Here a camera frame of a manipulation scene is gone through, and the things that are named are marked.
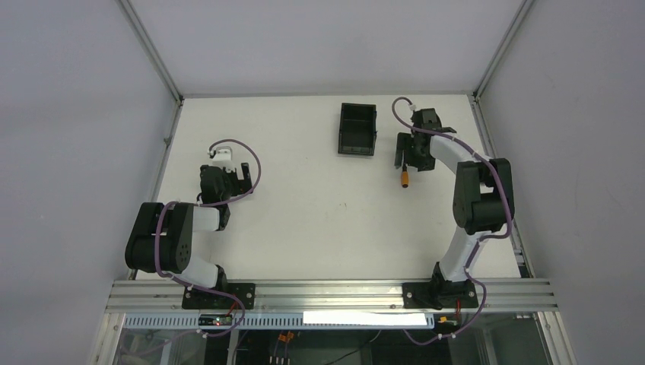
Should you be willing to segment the orange black screwdriver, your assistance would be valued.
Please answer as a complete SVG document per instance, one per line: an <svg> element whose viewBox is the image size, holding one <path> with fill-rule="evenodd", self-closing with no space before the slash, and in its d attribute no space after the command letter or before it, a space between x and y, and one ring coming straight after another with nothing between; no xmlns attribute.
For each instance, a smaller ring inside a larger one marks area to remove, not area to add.
<svg viewBox="0 0 645 365"><path fill-rule="evenodd" d="M401 187L404 189L407 189L409 187L409 175L408 175L408 168L406 164L403 164L401 166L401 176L400 176L400 183Z"/></svg>

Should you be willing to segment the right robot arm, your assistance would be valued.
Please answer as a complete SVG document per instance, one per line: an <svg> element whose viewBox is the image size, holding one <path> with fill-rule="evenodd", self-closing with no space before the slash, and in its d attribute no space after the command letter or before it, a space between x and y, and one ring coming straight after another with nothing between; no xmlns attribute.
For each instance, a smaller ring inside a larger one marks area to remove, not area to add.
<svg viewBox="0 0 645 365"><path fill-rule="evenodd" d="M456 131L443 126L434 108L413 109L410 132L397 135L394 166L409 185L408 168L431 171L441 162L455 176L452 212L456 230L427 282L402 284L406 309L479 306L471 268L489 239L500 239L514 215L510 162L477 153Z"/></svg>

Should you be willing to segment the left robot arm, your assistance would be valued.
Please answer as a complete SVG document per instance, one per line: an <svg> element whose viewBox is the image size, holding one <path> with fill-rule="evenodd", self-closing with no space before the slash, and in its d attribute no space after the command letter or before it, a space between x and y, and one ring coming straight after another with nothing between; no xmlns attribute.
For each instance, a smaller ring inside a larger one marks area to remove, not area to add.
<svg viewBox="0 0 645 365"><path fill-rule="evenodd" d="M248 163L237 169L200 167L198 202L177 202L169 208L160 202L145 202L126 244L126 265L133 270L173 278L188 287L228 292L225 270L192 252L195 233L223 231L230 220L227 203L251 192Z"/></svg>

